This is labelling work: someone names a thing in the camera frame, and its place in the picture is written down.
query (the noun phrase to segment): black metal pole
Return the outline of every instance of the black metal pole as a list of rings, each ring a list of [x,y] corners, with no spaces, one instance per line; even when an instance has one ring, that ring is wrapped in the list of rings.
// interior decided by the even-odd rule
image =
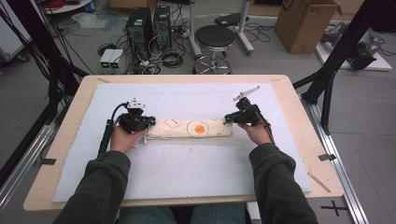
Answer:
[[[388,1],[390,0],[365,0],[322,68],[313,75],[293,84],[294,88],[297,89],[312,82],[308,91],[302,94],[303,99],[310,104],[315,104],[319,96],[325,91],[321,125],[326,134],[330,134],[328,124],[332,99],[332,84],[335,75],[371,24],[383,11]]]

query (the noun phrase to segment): floor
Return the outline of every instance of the floor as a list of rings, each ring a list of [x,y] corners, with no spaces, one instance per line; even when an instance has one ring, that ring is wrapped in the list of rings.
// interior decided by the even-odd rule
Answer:
[[[101,74],[100,56],[97,49],[111,41],[116,35],[123,35],[125,21],[111,14],[102,14],[109,19],[106,29],[81,30],[65,13],[58,18],[65,37],[78,55],[95,74]],[[218,15],[196,19],[197,27],[213,23]],[[273,25],[275,19],[254,18],[249,22]],[[291,82],[307,77],[319,70],[321,63],[315,53],[288,54],[274,30],[264,31],[269,42],[253,41],[255,51],[247,56],[238,41],[228,50],[228,61],[234,74],[283,74]],[[385,40],[383,49],[396,51],[396,36],[376,34]],[[184,63],[177,69],[164,68],[161,74],[191,74],[193,53],[190,43],[185,41],[187,51]],[[71,52],[74,64],[88,69]],[[395,56],[384,56],[385,60],[396,67]],[[0,166],[3,166],[15,147],[30,129],[48,102],[48,82],[44,79],[35,62],[14,61],[0,68]],[[297,90],[303,93],[307,87]],[[352,71],[340,69],[334,81],[330,132],[339,151],[349,178],[356,190],[364,212],[371,223],[396,223],[396,72]],[[51,223],[57,211],[32,213],[23,210],[22,204],[32,185],[38,167],[31,168],[23,179],[8,206],[0,214],[1,223]],[[338,216],[332,209],[322,206],[345,207],[343,198],[309,200],[318,215],[320,223],[351,223],[348,211],[339,210]]]

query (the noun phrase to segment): table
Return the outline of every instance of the table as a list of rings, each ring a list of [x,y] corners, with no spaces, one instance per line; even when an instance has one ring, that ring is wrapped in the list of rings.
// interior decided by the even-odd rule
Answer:
[[[91,103],[96,86],[99,83],[271,83],[276,97],[290,126],[290,132],[308,172],[313,191],[305,194],[307,198],[339,197],[343,187],[329,161],[321,161],[318,156],[325,154],[324,148],[306,115],[304,108],[288,77],[281,75],[233,75],[233,76],[88,76],[78,89],[73,103],[64,118],[47,158],[56,159],[54,165],[43,165],[24,202],[27,211],[62,209],[65,203],[53,203],[57,184],[61,178],[63,164],[68,150],[77,135],[78,126]],[[186,198],[124,201],[122,206],[176,205],[195,203],[253,202],[254,195],[212,198]]]

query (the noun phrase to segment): metal stand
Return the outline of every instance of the metal stand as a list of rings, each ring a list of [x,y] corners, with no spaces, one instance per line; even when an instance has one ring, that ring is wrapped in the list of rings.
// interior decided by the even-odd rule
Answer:
[[[195,58],[201,58],[202,52],[198,45],[195,43],[195,27],[194,27],[194,17],[195,17],[195,0],[190,0],[190,30],[189,30],[189,40],[194,50]],[[245,21],[248,16],[248,7],[250,5],[250,0],[244,0],[244,4],[242,5],[242,13],[241,13],[241,20],[239,22],[239,28],[236,34],[241,39],[242,43],[244,44],[245,48],[247,49],[247,56],[250,55],[251,52],[254,51],[254,48],[251,46],[250,42],[248,41],[247,37],[244,34],[245,29]]]
[[[245,0],[244,5],[242,5],[241,21],[239,22],[238,32],[236,32],[236,34],[239,36],[242,43],[244,44],[245,48],[247,49],[247,56],[249,56],[250,53],[254,51],[253,46],[251,46],[250,42],[248,41],[247,37],[244,34],[245,21],[248,16],[249,5],[250,5],[250,0]]]
[[[298,89],[312,82],[308,91],[302,97],[309,104],[316,104],[319,96],[324,92],[321,125],[326,134],[329,132],[330,105],[332,100],[332,85],[334,77],[349,54],[359,43],[370,25],[382,12],[388,0],[366,0],[355,15],[345,33],[338,41],[328,60],[314,74],[293,83],[294,89]]]
[[[195,26],[194,26],[194,17],[195,17],[195,0],[190,0],[190,30],[189,30],[189,40],[194,50],[195,58],[201,58],[202,52],[198,45],[195,43]]]

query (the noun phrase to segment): computer tower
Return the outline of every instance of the computer tower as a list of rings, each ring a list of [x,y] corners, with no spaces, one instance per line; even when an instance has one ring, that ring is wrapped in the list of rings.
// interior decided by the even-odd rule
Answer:
[[[171,9],[166,6],[156,6],[154,11],[154,30],[157,49],[169,49],[172,47],[171,32]]]
[[[125,30],[133,55],[138,53],[141,59],[148,60],[154,48],[154,29],[149,8],[134,7],[125,25]]]

